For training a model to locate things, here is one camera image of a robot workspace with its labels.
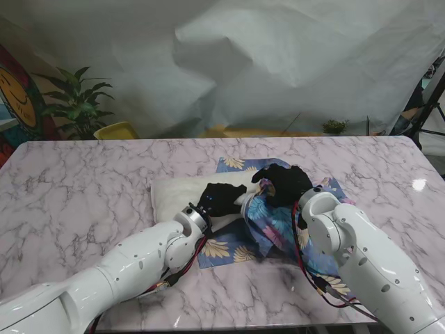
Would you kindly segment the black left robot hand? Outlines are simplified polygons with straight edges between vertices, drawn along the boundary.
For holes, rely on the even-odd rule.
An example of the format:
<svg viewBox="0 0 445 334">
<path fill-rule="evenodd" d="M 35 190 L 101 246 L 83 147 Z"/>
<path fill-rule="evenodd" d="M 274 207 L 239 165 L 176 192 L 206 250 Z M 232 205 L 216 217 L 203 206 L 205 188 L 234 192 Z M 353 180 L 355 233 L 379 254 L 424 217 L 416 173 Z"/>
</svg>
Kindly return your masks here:
<svg viewBox="0 0 445 334">
<path fill-rule="evenodd" d="M 246 193 L 245 185 L 208 183 L 196 207 L 212 218 L 240 214 L 241 205 L 236 204 L 236 201 Z"/>
</svg>

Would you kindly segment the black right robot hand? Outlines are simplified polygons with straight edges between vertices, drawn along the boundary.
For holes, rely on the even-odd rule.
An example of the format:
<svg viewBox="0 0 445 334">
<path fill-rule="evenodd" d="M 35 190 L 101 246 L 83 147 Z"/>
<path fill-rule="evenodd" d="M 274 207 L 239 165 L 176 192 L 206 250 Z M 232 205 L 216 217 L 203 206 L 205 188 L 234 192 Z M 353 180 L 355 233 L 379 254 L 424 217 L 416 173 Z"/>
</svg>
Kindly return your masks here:
<svg viewBox="0 0 445 334">
<path fill-rule="evenodd" d="M 299 166 L 285 168 L 271 164 L 257 171 L 251 182 L 257 183 L 262 179 L 270 181 L 275 188 L 275 194 L 266 197 L 266 202 L 272 207 L 293 206 L 304 193 L 313 188 L 308 175 Z"/>
</svg>

